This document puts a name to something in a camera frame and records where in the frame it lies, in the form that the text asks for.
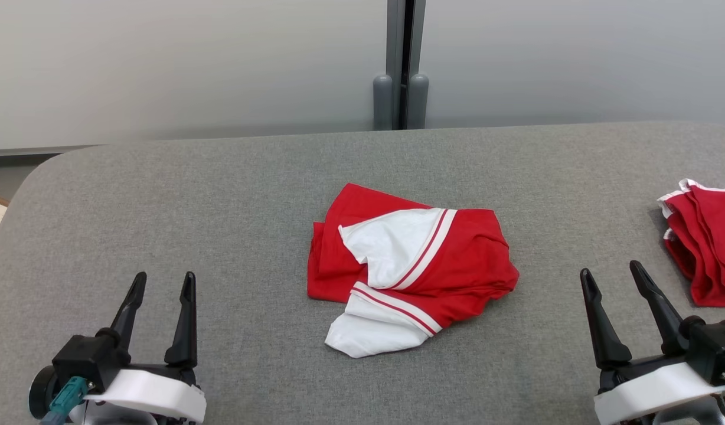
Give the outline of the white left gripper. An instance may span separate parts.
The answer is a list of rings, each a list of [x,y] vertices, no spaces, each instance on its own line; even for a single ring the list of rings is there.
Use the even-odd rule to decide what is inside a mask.
[[[143,304],[147,274],[139,272],[115,315],[107,335],[115,349],[128,350],[134,321]],[[196,382],[198,362],[196,276],[186,272],[179,296],[181,311],[163,365],[122,369],[105,392],[88,382],[87,394],[54,424],[201,424],[207,409]]]

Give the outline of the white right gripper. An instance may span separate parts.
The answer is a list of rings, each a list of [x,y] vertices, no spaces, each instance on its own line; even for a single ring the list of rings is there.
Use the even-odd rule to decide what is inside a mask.
[[[687,352],[680,333],[681,315],[637,260],[629,269],[646,299],[662,339],[665,356]],[[593,398],[600,424],[665,424],[695,420],[699,424],[725,424],[725,371],[705,378],[681,357],[654,356],[632,361],[601,303],[601,292],[589,269],[579,273],[587,325],[600,388]]]

